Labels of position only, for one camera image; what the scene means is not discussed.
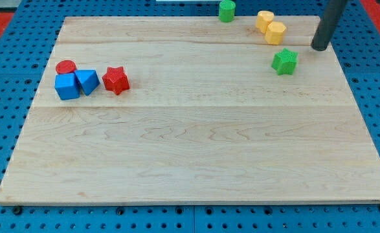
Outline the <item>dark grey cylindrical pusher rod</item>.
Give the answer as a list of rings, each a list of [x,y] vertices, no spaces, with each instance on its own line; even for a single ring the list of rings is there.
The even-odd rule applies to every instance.
[[[348,0],[329,0],[318,27],[313,36],[311,47],[316,51],[328,48],[334,31],[339,24]]]

